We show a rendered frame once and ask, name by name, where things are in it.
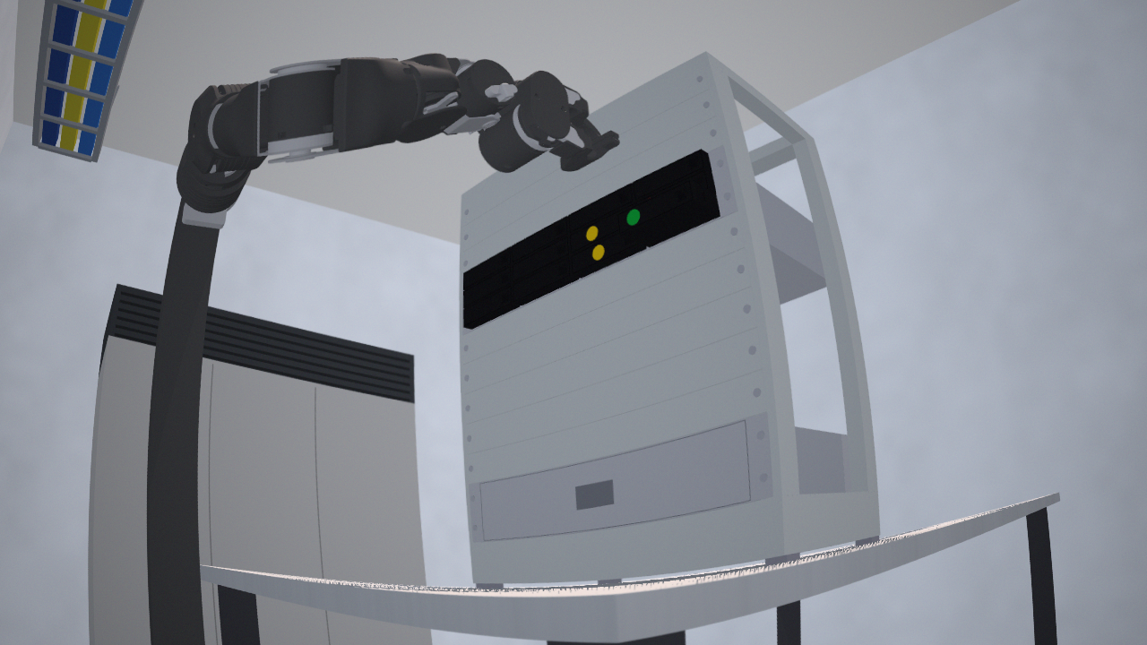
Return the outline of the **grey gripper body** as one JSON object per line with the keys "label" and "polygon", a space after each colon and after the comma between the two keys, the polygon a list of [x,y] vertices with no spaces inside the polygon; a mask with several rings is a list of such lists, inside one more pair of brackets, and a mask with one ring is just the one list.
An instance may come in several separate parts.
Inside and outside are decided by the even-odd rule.
{"label": "grey gripper body", "polygon": [[483,158],[504,173],[539,158],[570,132],[568,91],[560,79],[548,71],[535,71],[513,84],[518,90],[516,98],[496,112],[498,124],[477,131]]}

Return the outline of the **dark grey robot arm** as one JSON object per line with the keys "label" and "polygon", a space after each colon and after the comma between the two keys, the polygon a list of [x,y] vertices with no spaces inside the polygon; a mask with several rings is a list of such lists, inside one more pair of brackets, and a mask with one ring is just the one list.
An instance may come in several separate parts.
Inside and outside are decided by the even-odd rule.
{"label": "dark grey robot arm", "polygon": [[[496,112],[512,104],[517,91],[512,73],[492,60],[438,53],[404,61],[318,60],[270,73],[278,76],[210,85],[195,100],[177,168],[184,224],[223,230],[251,170],[270,155],[289,151],[270,164],[302,162],[439,133],[473,134],[498,124]],[[311,151],[318,148],[323,151]]]}

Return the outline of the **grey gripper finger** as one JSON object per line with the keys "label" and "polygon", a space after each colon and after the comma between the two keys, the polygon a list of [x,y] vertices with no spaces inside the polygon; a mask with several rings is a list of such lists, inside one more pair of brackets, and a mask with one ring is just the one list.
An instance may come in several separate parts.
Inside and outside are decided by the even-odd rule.
{"label": "grey gripper finger", "polygon": [[[565,86],[563,85],[563,87]],[[587,119],[587,117],[590,117],[590,102],[587,102],[586,99],[583,99],[576,90],[565,87],[565,91],[568,91],[570,122],[574,126],[584,129],[584,133],[591,137],[591,146],[604,142],[608,135],[614,135],[615,139],[619,138],[619,134],[612,132],[611,130],[607,131],[604,134],[599,134],[598,129],[590,122],[590,119]]]}
{"label": "grey gripper finger", "polygon": [[569,134],[560,139],[560,143],[551,151],[561,158],[561,170],[576,171],[590,165],[595,160],[603,158],[606,151],[612,150],[618,143],[621,143],[618,139],[608,135],[604,142],[591,146],[591,137],[584,133],[584,129],[578,129],[570,123]]}

